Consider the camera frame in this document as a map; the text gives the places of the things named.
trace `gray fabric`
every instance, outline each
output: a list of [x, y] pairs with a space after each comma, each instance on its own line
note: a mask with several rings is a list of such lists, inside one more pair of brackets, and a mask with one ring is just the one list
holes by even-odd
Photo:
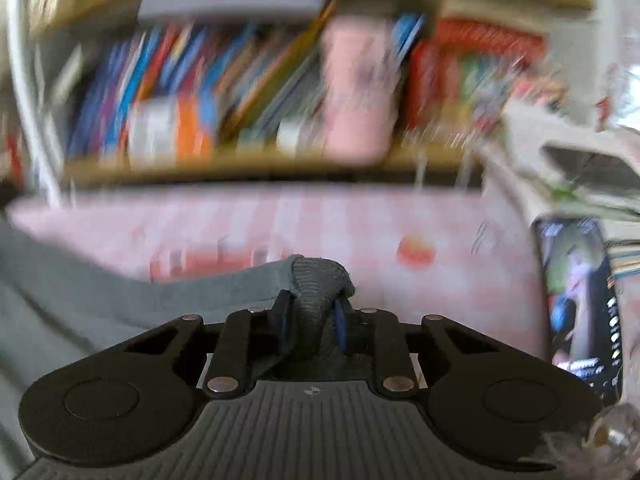
[[[302, 362], [313, 361], [321, 340], [335, 347], [323, 335], [333, 299], [341, 291], [353, 294], [347, 272], [335, 262], [296, 255], [223, 276], [158, 285], [111, 274], [0, 221], [0, 480], [10, 480], [33, 459], [17, 408], [37, 378], [181, 314], [220, 322], [252, 304], [270, 306], [283, 288], [300, 306], [303, 335], [296, 354]], [[283, 370], [295, 370], [295, 362]]]

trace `metal pin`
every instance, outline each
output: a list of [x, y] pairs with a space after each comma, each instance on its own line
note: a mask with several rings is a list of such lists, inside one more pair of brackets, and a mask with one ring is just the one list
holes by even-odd
[[214, 377], [207, 381], [207, 388], [217, 394], [232, 392], [238, 387], [238, 381], [233, 377]]
[[414, 382], [402, 375], [387, 377], [382, 385], [390, 392], [408, 392], [414, 387]]

